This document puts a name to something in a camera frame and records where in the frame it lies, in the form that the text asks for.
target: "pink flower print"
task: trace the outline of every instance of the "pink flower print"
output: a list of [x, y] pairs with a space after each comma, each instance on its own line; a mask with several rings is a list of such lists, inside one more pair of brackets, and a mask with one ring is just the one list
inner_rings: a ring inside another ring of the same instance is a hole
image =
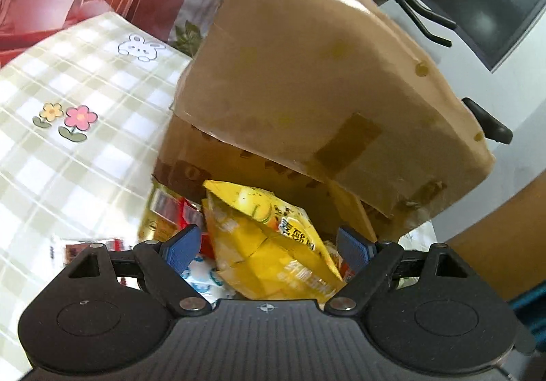
[[90, 112], [89, 107], [86, 105], [80, 105], [78, 108], [67, 108], [66, 115], [65, 126], [77, 127], [81, 131], [89, 130], [89, 125], [98, 118], [97, 114]]

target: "green and white checkered pattern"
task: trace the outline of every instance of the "green and white checkered pattern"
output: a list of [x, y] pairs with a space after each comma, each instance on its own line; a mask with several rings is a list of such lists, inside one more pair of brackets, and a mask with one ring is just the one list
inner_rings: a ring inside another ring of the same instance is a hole
[[[118, 53], [130, 34], [155, 41], [114, 13], [45, 39], [0, 70], [0, 378], [30, 366], [17, 339], [22, 311], [56, 273], [52, 235], [136, 241], [150, 175], [176, 82], [190, 58]], [[80, 144], [63, 118], [32, 123], [45, 102], [98, 114]]]

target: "cartoon bunny print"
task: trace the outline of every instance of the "cartoon bunny print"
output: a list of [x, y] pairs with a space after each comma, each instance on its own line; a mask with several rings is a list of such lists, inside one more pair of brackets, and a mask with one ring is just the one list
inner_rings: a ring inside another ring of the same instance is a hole
[[120, 55], [131, 55], [143, 62], [149, 62], [157, 58], [157, 51], [165, 48], [165, 45], [156, 42], [145, 42], [142, 36], [129, 35], [129, 40], [118, 45]]

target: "blue and white package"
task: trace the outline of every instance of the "blue and white package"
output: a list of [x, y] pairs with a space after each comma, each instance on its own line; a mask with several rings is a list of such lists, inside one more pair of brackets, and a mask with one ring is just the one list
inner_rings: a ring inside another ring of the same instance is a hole
[[215, 268], [214, 260], [199, 253], [180, 275], [211, 304], [220, 298], [229, 299], [235, 296], [235, 290], [224, 282], [216, 273]]

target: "ribbed black surface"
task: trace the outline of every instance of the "ribbed black surface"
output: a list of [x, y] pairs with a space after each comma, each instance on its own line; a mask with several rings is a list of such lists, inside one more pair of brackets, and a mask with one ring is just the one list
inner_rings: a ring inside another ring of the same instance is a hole
[[393, 364], [351, 319], [324, 315], [313, 301], [222, 301], [211, 314], [179, 320], [162, 346], [131, 367], [68, 377], [41, 369], [25, 381], [505, 381], [496, 369], [435, 378]]

